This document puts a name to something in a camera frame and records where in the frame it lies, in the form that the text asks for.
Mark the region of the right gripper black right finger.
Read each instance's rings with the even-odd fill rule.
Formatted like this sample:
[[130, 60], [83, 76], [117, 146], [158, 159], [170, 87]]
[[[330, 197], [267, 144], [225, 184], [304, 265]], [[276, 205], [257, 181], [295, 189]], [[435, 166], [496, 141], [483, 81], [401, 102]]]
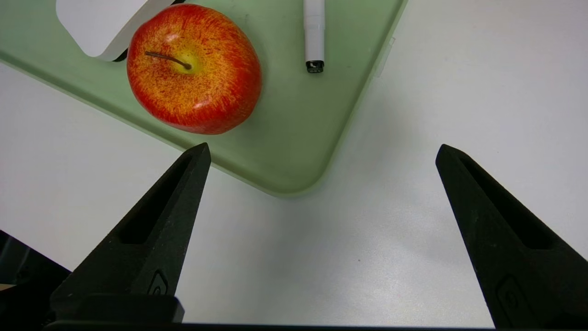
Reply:
[[495, 327], [587, 327], [587, 260], [466, 153], [435, 165]]

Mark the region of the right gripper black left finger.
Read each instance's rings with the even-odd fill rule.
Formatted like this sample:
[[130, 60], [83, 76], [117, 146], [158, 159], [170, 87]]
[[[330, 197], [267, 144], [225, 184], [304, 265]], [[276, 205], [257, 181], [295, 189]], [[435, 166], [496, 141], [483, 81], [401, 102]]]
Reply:
[[52, 293], [58, 321], [181, 322], [175, 297], [211, 164], [187, 149]]

